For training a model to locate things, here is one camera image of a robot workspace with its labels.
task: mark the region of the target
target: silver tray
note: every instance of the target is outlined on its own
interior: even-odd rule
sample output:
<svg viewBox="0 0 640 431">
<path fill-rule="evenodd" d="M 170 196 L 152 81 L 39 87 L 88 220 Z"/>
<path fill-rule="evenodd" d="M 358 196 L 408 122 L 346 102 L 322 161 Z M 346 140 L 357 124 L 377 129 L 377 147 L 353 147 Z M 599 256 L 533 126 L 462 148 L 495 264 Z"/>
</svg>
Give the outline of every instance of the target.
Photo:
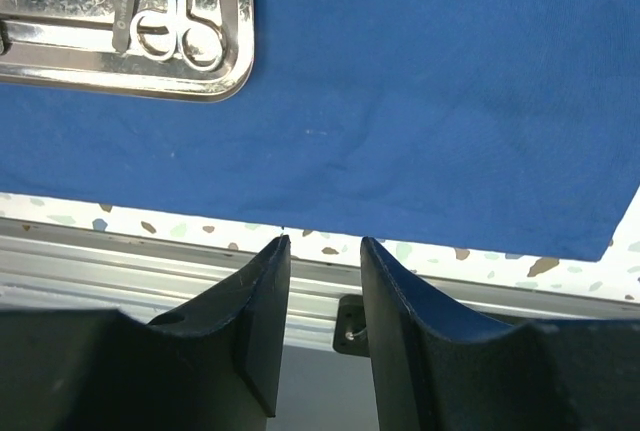
<svg viewBox="0 0 640 431">
<path fill-rule="evenodd" d="M 189 0 L 195 18 L 215 25 L 224 57 L 213 71 L 191 69 L 176 54 L 152 61 L 132 41 L 125 54 L 111 44 L 114 0 L 0 0 L 0 80 L 119 94 L 217 101 L 234 94 L 253 64 L 253 0 Z M 139 0 L 138 10 L 167 10 L 167 0 Z M 160 43 L 166 33 L 145 41 Z M 206 53 L 204 44 L 190 49 Z"/>
</svg>

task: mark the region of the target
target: speckled countertop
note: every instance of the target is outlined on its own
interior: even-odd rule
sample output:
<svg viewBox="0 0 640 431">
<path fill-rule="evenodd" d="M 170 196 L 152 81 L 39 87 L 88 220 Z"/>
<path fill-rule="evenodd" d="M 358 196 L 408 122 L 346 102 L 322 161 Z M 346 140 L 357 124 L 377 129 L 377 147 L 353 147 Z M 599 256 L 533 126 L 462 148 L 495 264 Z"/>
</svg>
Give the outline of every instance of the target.
<svg viewBox="0 0 640 431">
<path fill-rule="evenodd" d="M 182 216 L 109 204 L 0 193 L 0 216 L 170 241 L 257 252 L 291 236 L 301 259 L 358 266 L 360 237 Z M 640 193 L 597 263 L 386 240 L 407 268 L 425 277 L 521 287 L 616 301 L 640 300 Z"/>
</svg>

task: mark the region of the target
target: scissors handle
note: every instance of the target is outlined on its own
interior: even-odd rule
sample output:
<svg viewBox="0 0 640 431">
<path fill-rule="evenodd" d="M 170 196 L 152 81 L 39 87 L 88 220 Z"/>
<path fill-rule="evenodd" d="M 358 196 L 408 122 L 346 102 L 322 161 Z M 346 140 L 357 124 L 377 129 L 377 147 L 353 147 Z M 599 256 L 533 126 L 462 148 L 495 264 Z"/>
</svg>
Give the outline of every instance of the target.
<svg viewBox="0 0 640 431">
<path fill-rule="evenodd" d="M 197 34 L 199 37 L 207 36 L 207 53 L 213 55 L 213 58 L 202 61 L 194 58 L 193 54 L 187 49 L 187 35 L 189 33 Z M 217 27 L 193 18 L 183 19 L 178 25 L 177 41 L 178 51 L 184 62 L 191 69 L 195 69 L 200 72 L 207 72 L 213 71 L 220 66 L 222 58 L 224 57 L 224 45 L 223 35 Z"/>
<path fill-rule="evenodd" d="M 137 42 L 140 45 L 140 50 L 145 58 L 152 61 L 169 61 L 176 52 L 176 30 L 173 24 L 169 24 L 170 16 L 166 13 L 160 13 L 152 9 L 145 9 L 136 14 L 131 20 L 131 41 Z M 143 37 L 142 29 L 140 29 L 140 22 L 144 19 L 148 19 L 152 23 L 164 23 L 165 27 L 169 31 L 169 46 L 166 50 L 161 50 L 150 46 Z"/>
</svg>

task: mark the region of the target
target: brown speck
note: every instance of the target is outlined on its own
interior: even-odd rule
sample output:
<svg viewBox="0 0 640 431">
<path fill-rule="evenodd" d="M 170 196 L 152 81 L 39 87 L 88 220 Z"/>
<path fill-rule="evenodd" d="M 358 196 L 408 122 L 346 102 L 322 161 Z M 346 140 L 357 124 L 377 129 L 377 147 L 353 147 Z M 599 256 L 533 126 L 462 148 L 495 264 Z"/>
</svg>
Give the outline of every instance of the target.
<svg viewBox="0 0 640 431">
<path fill-rule="evenodd" d="M 464 261 L 471 254 L 471 251 L 469 251 L 468 249 L 465 249 L 465 248 L 453 248 L 453 249 L 456 252 L 456 259 L 458 261 Z"/>
<path fill-rule="evenodd" d="M 150 223 L 147 223 L 146 221 L 140 221 L 140 225 L 151 234 L 156 234 L 156 228 L 154 228 Z"/>
<path fill-rule="evenodd" d="M 529 274 L 527 274 L 527 277 L 533 278 L 539 274 L 546 273 L 550 269 L 555 268 L 558 264 L 560 264 L 560 260 L 557 258 L 540 258 L 529 268 Z"/>
</svg>

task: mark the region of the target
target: black bracket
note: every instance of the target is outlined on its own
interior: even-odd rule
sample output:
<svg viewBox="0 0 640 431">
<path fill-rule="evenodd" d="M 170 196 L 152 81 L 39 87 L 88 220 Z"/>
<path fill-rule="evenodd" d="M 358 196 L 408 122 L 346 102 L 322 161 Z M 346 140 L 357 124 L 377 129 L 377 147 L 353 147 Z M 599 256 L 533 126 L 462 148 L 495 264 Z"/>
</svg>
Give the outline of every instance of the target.
<svg viewBox="0 0 640 431">
<path fill-rule="evenodd" d="M 340 298 L 333 334 L 333 349 L 340 354 L 369 357 L 367 321 L 362 295 L 348 294 Z"/>
</svg>

